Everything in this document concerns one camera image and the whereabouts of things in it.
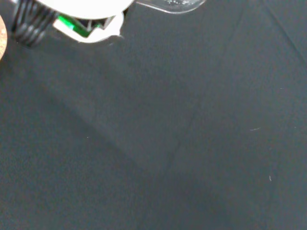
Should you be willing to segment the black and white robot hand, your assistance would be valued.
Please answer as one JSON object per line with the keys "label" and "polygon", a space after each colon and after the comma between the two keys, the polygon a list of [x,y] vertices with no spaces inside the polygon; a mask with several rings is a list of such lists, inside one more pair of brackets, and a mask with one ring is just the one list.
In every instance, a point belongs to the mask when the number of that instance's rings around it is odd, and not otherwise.
{"label": "black and white robot hand", "polygon": [[36,46],[52,29],[78,43],[119,37],[133,0],[14,0],[11,26],[18,43]]}

